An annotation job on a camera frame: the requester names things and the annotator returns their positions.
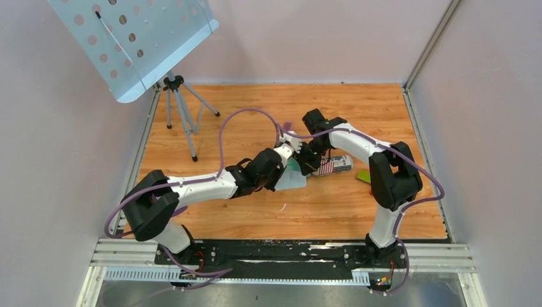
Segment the flag print glasses case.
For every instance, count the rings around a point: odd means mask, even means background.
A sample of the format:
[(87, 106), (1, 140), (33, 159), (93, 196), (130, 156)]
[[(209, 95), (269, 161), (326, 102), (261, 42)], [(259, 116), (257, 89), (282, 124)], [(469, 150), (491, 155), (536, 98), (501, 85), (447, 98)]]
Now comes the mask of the flag print glasses case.
[(317, 177), (344, 173), (353, 169), (353, 159), (349, 155), (337, 155), (321, 159), (320, 167), (311, 174)]

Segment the light blue cloth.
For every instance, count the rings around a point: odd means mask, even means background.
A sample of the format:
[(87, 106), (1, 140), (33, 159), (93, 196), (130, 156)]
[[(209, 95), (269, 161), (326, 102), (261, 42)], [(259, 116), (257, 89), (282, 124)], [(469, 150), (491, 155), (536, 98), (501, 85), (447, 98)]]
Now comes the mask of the light blue cloth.
[(290, 177), (283, 173), (276, 185), (276, 191), (283, 191), (289, 189), (300, 189), (307, 186), (307, 177)]

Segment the grey-green glasses case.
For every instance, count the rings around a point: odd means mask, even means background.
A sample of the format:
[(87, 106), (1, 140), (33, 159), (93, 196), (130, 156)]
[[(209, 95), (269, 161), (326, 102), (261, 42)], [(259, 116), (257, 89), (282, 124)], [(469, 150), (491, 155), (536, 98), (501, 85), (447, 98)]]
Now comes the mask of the grey-green glasses case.
[(288, 159), (284, 174), (290, 177), (303, 177), (299, 163), (293, 158)]

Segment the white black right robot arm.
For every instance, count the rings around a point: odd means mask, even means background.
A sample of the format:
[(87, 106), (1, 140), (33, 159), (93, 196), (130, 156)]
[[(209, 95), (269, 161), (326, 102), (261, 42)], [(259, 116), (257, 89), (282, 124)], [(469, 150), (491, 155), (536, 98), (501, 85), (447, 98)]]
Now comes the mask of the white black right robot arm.
[(379, 141), (340, 117), (328, 120), (319, 109), (306, 113), (302, 121), (311, 137), (295, 157), (303, 175), (321, 169), (322, 158), (331, 149), (343, 150), (368, 166), (378, 206), (365, 258), (373, 267), (381, 267), (391, 257), (388, 247), (396, 241), (400, 208), (413, 202), (423, 187), (410, 147), (404, 142)]

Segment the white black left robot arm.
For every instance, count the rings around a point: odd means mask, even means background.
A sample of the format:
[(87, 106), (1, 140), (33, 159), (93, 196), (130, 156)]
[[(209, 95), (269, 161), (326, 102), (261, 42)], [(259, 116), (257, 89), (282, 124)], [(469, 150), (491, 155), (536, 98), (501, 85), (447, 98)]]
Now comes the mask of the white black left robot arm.
[(174, 213), (203, 201), (273, 191), (292, 153), (286, 145), (266, 148), (254, 159), (200, 176), (167, 177), (160, 169), (151, 171), (123, 198), (122, 211), (136, 240), (154, 240), (170, 250), (178, 263), (189, 264), (196, 247), (188, 231), (172, 221)]

